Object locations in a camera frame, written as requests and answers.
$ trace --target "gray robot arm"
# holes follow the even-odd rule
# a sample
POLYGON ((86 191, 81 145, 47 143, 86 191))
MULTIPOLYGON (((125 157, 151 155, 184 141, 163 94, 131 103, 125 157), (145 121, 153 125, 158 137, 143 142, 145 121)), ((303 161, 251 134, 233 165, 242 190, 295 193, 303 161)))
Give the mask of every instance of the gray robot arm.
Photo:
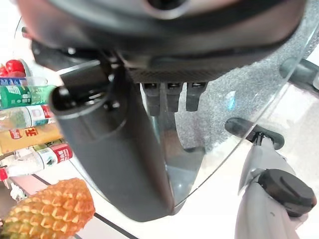
MULTIPOLYGON (((243 124, 238 123, 244 121, 236 118, 228 123, 235 122, 239 127, 243 124)), ((307 220, 308 212, 317 203, 314 192, 275 151, 276 140, 269 137, 268 130, 256 126, 252 132, 250 139, 254 139, 254 145, 246 158, 239 185, 239 192, 245 189, 245 193, 239 206, 235 238, 298 239, 296 229, 307 220)))

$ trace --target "transparent acrylic panel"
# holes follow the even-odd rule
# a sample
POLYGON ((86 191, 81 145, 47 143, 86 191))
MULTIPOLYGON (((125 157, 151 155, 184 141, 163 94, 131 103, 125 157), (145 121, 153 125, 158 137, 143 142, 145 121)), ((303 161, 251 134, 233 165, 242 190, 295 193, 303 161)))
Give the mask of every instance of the transparent acrylic panel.
MULTIPOLYGON (((166 153, 177 152, 182 156, 167 161, 166 167, 172 182, 176 207, 216 172, 241 142, 242 139, 234 139, 225 130, 225 122, 231 117, 241 117, 256 123, 294 70, 292 68, 290 74, 283 78, 279 72, 281 64, 293 58, 297 65, 317 45, 318 41, 313 40, 313 36, 316 36, 319 25, 318 10, 319 1, 308 1, 304 19, 287 43, 266 59, 233 69, 209 82, 200 97, 198 111, 187 112, 185 109, 185 84, 179 98, 178 113, 167 114, 165 120, 150 117, 166 153)), ((29 48, 30 41, 23 38, 21 33, 23 26, 23 21, 20 21, 15 35, 15 57, 22 58, 33 75, 45 76, 55 85, 62 84, 56 73, 35 64, 29 48)), ((85 169, 77 164, 74 166, 108 201, 90 177, 86 176, 85 169)))

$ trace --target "toy pineapple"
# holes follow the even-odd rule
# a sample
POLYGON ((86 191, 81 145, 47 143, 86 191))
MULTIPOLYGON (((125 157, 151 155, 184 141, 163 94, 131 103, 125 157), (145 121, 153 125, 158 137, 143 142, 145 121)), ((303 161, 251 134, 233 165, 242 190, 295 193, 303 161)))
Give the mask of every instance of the toy pineapple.
POLYGON ((4 221, 9 239, 67 239, 93 217, 92 196, 83 180, 63 180, 21 201, 4 221))

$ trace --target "bottle label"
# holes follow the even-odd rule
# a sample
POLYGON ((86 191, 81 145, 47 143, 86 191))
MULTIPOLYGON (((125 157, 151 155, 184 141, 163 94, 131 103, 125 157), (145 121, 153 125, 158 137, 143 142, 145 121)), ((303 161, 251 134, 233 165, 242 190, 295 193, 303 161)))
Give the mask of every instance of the bottle label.
POLYGON ((37 153, 41 156, 42 161, 46 166, 52 166, 73 157, 71 147, 66 143, 41 149, 37 151, 37 153))
POLYGON ((20 139, 22 138, 22 135, 25 135, 26 137, 33 137, 39 134, 36 128, 33 128, 33 127, 25 128, 25 129, 10 129, 9 132, 12 139, 20 139))
POLYGON ((28 106, 31 105, 31 92, 28 87, 25 86, 3 86, 6 88, 6 101, 7 105, 3 105, 5 108, 28 106))
POLYGON ((44 144, 38 144, 38 145, 33 146, 33 148, 35 151, 39 151, 41 149, 49 148, 49 147, 52 147, 54 145, 62 144, 62 143, 65 143, 65 140, 63 138, 55 140, 55 141, 47 142, 44 144))
POLYGON ((0 86, 26 86, 26 78, 3 78, 0 77, 0 86))
POLYGON ((47 123, 53 123, 54 120, 52 119, 53 113, 51 112, 48 105, 42 105, 42 106, 27 106, 26 107, 28 114, 31 117, 30 126, 38 126, 38 125, 44 125, 47 123))

